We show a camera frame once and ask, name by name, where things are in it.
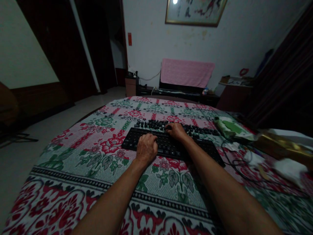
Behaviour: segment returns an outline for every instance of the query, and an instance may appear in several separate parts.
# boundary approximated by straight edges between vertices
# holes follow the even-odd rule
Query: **electrical cord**
[[[158,75],[160,74],[160,72],[161,72],[161,70],[158,72],[157,75],[153,76],[153,77],[150,78],[150,79],[144,79],[144,78],[140,78],[140,79],[145,80],[145,81],[150,81],[150,80],[154,79],[156,76],[158,76]]]
[[[268,190],[268,188],[262,187],[261,185],[259,185],[259,183],[272,183],[272,184],[281,185],[281,186],[284,186],[284,187],[287,187],[287,188],[294,189],[294,190],[296,190],[296,191],[298,191],[298,192],[304,194],[304,195],[305,195],[305,198],[310,198],[310,196],[309,196],[306,192],[303,192],[302,190],[299,190],[299,189],[297,189],[297,188],[295,188],[295,187],[288,186],[288,185],[285,185],[285,184],[282,184],[282,183],[279,183],[279,182],[270,181],[270,180],[252,180],[252,179],[248,178],[247,176],[245,176],[243,173],[241,173],[241,172],[237,169],[237,166],[244,166],[244,165],[247,165],[247,164],[252,160],[252,154],[251,154],[251,160],[250,160],[249,162],[246,162],[246,161],[244,161],[244,160],[239,160],[239,159],[234,159],[234,160],[231,162],[231,161],[229,160],[228,156],[226,155],[226,152],[225,152],[225,150],[224,150],[224,148],[223,148],[223,144],[224,144],[226,141],[230,141],[230,140],[231,140],[231,138],[225,139],[225,140],[222,142],[222,144],[221,144],[221,147],[222,147],[222,150],[223,150],[223,152],[224,152],[224,155],[225,155],[225,157],[227,158],[227,160],[228,160],[228,162],[229,162],[229,163],[226,163],[226,162],[224,162],[224,163],[227,164],[227,165],[229,165],[229,166],[231,166],[231,167],[236,171],[236,173],[237,173],[238,175],[240,175],[242,178],[244,178],[246,181],[252,182],[252,183],[258,185],[260,188],[267,189],[267,190]],[[234,164],[235,161],[237,161],[237,162],[244,162],[245,164]]]

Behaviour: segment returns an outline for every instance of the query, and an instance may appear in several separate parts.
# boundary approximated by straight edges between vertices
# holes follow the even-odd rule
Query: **framed painting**
[[[166,24],[217,27],[227,0],[168,0]]]

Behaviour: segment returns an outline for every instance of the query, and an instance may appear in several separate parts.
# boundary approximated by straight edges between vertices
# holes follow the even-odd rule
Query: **dark wooden door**
[[[72,101],[97,94],[68,0],[17,0]]]
[[[75,0],[92,64],[102,93],[117,86],[104,1]]]

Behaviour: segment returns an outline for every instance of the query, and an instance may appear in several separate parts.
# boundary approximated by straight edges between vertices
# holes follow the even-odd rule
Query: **bed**
[[[121,149],[137,121],[156,119],[215,129],[216,116],[228,114],[210,106],[153,97],[114,100],[56,136],[31,170],[6,221],[4,234],[70,234],[97,199],[121,176],[136,152]],[[245,153],[221,149],[225,162]],[[270,181],[255,169],[228,171],[265,208],[286,234],[313,233],[313,180],[302,176],[304,192],[271,169],[275,159],[261,153]],[[223,225],[192,163],[157,156],[143,173],[132,195],[120,234],[223,234]]]

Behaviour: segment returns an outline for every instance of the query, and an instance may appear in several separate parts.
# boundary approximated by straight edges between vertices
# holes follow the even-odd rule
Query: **white floor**
[[[8,213],[44,147],[86,114],[112,100],[124,98],[125,93],[124,87],[114,87],[105,95],[91,96],[78,101],[74,107],[38,122],[24,131],[30,134],[30,137],[39,139],[38,142],[13,143],[0,149],[0,232],[3,231]]]

